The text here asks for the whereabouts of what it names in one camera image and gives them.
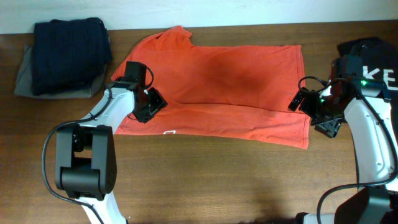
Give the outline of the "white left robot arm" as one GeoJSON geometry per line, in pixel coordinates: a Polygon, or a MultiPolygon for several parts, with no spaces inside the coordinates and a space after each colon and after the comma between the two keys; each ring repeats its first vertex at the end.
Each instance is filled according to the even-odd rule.
{"type": "Polygon", "coordinates": [[[91,223],[127,223],[114,196],[117,177],[114,134],[125,118],[150,121],[167,106],[158,90],[146,82],[152,70],[126,62],[124,75],[105,86],[102,99],[82,119],[58,125],[55,185],[63,197],[83,207],[91,223]]]}

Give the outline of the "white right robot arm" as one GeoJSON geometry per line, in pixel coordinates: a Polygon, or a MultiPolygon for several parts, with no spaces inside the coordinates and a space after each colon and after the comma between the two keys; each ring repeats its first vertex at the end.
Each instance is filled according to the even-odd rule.
{"type": "Polygon", "coordinates": [[[295,223],[397,223],[397,137],[391,91],[373,77],[359,56],[333,61],[319,90],[302,85],[289,105],[333,138],[347,123],[354,142],[357,181],[326,191],[314,214],[299,213],[295,223]]]}

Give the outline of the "red printed t-shirt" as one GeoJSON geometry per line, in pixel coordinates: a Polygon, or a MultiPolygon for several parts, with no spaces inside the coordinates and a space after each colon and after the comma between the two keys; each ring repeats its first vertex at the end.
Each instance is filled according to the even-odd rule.
{"type": "Polygon", "coordinates": [[[167,102],[147,123],[125,118],[123,135],[188,134],[306,149],[309,117],[288,106],[305,75],[300,45],[198,46],[177,26],[146,37],[126,57],[149,67],[167,102]]]}

